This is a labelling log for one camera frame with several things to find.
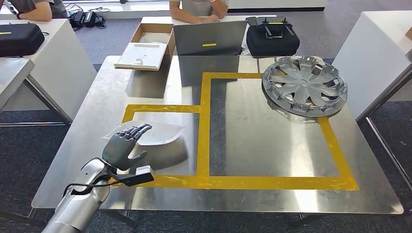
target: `robot finger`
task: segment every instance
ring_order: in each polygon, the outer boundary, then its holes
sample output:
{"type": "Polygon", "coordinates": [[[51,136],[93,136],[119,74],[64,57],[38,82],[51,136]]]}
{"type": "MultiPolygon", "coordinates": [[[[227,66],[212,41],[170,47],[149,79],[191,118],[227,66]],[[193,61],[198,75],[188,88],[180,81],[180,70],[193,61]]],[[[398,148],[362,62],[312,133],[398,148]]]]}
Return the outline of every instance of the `robot finger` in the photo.
{"type": "Polygon", "coordinates": [[[138,131],[138,132],[133,136],[134,140],[135,140],[135,141],[138,141],[138,140],[142,137],[142,135],[143,135],[145,132],[147,132],[148,130],[150,130],[151,128],[152,128],[151,125],[147,125],[147,126],[144,127],[143,129],[141,129],[140,131],[138,131]]]}

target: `white wall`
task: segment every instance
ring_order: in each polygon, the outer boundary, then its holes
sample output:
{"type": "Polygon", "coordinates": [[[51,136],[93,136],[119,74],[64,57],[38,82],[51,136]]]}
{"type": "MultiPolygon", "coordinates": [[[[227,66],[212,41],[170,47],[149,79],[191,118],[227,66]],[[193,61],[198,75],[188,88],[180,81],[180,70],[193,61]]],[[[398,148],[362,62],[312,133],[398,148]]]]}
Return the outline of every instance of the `white wall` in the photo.
{"type": "Polygon", "coordinates": [[[230,9],[324,7],[326,0],[229,0],[230,9]]]}

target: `yellow tape outline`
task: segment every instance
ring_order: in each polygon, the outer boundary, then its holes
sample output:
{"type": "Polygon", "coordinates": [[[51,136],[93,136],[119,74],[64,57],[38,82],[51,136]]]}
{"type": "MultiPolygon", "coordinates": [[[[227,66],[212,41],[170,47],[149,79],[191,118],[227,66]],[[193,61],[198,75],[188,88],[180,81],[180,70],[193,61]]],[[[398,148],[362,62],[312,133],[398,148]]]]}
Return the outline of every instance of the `yellow tape outline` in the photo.
{"type": "Polygon", "coordinates": [[[133,120],[136,112],[198,113],[199,136],[195,176],[155,175],[154,181],[141,187],[192,189],[315,189],[359,190],[352,171],[327,117],[318,118],[340,177],[250,177],[209,175],[210,89],[212,79],[260,79],[260,73],[205,72],[202,76],[200,105],[131,104],[126,107],[122,123],[133,120]]]}

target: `clear plastic bag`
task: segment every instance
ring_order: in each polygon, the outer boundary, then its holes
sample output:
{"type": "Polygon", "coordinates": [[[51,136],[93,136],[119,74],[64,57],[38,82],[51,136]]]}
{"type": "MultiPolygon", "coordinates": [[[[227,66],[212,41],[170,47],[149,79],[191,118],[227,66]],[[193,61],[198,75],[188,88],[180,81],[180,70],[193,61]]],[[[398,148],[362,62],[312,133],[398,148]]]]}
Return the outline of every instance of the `clear plastic bag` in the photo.
{"type": "Polygon", "coordinates": [[[179,125],[132,120],[119,125],[103,138],[108,141],[115,133],[126,130],[132,126],[142,125],[144,123],[152,125],[153,128],[144,133],[138,140],[137,143],[141,146],[164,145],[176,140],[183,132],[183,127],[179,125]]]}

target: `black carrying case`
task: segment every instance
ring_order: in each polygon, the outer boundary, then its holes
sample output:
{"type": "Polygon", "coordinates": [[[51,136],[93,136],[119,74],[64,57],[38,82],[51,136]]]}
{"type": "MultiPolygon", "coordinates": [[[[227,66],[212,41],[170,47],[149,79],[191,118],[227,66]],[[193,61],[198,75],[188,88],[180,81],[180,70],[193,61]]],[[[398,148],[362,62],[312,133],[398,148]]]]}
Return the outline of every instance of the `black carrying case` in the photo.
{"type": "Polygon", "coordinates": [[[250,26],[246,43],[253,57],[292,56],[300,45],[300,40],[291,24],[260,24],[250,26]],[[268,38],[265,26],[271,32],[282,32],[282,38],[268,38]]]}
{"type": "Polygon", "coordinates": [[[44,42],[44,35],[34,23],[0,25],[0,57],[34,54],[44,42]]]}

